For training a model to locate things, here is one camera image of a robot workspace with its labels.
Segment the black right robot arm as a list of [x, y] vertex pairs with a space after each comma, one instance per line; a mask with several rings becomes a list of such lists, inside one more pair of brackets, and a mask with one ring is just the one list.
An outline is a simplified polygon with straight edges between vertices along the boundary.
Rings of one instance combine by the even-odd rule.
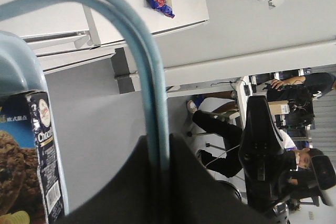
[[250, 207], [266, 214], [286, 199], [290, 193], [288, 179], [290, 171], [296, 168], [296, 158], [294, 152], [285, 149], [263, 95], [248, 98], [238, 157], [244, 170]]

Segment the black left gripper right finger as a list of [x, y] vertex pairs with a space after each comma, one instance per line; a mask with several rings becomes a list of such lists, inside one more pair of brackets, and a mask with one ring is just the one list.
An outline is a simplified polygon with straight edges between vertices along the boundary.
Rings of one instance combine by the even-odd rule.
[[200, 164], [182, 135], [171, 133], [171, 223], [270, 223], [229, 194]]

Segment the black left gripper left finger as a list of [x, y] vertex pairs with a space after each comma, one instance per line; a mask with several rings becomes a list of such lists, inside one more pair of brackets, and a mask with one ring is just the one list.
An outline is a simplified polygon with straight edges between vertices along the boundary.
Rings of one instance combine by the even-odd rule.
[[157, 173], [141, 136], [118, 173], [83, 205], [57, 223], [157, 223]]

